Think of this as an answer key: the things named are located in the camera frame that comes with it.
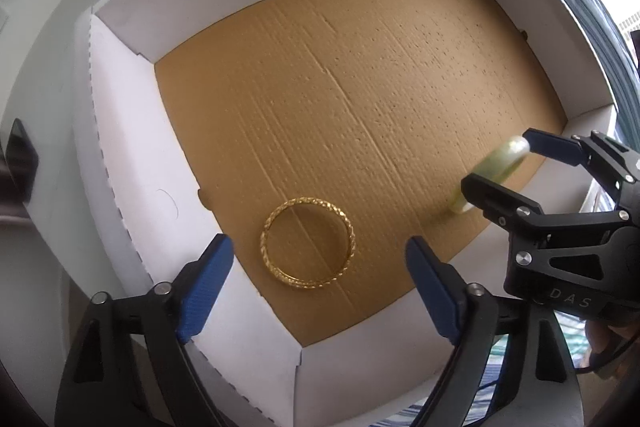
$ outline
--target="gold bangle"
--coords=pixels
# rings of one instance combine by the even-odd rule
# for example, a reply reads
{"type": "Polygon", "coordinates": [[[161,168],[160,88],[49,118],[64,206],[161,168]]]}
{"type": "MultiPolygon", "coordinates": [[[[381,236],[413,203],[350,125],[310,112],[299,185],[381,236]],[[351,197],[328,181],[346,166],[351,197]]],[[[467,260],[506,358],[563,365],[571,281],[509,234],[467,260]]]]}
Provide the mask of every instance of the gold bangle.
{"type": "Polygon", "coordinates": [[[286,201],[281,204],[278,208],[276,208],[267,220],[264,222],[264,227],[262,229],[262,233],[260,234],[260,253],[262,254],[262,260],[266,264],[266,267],[269,269],[271,274],[281,282],[288,284],[289,286],[293,286],[295,288],[304,288],[304,289],[312,289],[312,288],[322,288],[323,286],[327,286],[332,283],[340,275],[347,271],[351,258],[356,250],[356,235],[353,232],[353,226],[351,225],[351,221],[345,215],[343,211],[340,210],[333,203],[329,203],[328,201],[319,200],[318,198],[295,198],[293,200],[286,201]],[[269,259],[269,252],[267,250],[267,238],[269,235],[269,229],[275,221],[276,217],[278,217],[284,210],[289,208],[290,206],[294,206],[295,204],[317,204],[318,206],[322,206],[322,208],[326,208],[333,212],[336,216],[340,217],[342,222],[344,223],[345,228],[347,229],[348,236],[348,247],[347,247],[347,258],[344,260],[342,267],[340,270],[332,276],[327,277],[327,279],[322,280],[303,280],[298,279],[297,277],[293,277],[288,273],[283,272],[280,268],[275,266],[271,259],[269,259]]]}

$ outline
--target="brown cardboard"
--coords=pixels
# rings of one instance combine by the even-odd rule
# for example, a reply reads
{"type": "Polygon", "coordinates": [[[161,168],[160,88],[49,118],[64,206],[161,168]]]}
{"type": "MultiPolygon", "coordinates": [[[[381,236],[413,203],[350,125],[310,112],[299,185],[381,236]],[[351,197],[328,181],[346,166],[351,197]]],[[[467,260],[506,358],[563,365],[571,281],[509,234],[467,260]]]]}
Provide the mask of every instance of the brown cardboard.
{"type": "MultiPolygon", "coordinates": [[[[460,178],[527,127],[566,123],[494,0],[265,0],[178,46],[156,76],[201,200],[303,346],[413,287],[411,235],[441,259],[459,252],[487,225],[477,210],[447,211],[460,178]],[[288,287],[260,257],[265,219],[299,196],[331,201],[355,229],[351,267],[326,288],[288,287]]],[[[524,187],[541,161],[528,158],[508,186],[524,187]]],[[[340,265],[346,238],[329,213],[296,207],[269,247],[285,271],[319,278],[340,265]]]]}

